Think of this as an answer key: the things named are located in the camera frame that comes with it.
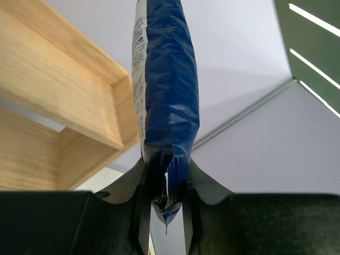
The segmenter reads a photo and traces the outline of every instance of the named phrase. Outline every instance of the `snack bag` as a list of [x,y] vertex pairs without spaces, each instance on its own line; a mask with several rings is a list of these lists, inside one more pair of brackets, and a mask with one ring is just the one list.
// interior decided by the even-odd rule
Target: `snack bag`
[[196,61],[180,0],[137,1],[132,82],[152,205],[167,226],[181,207],[199,128]]

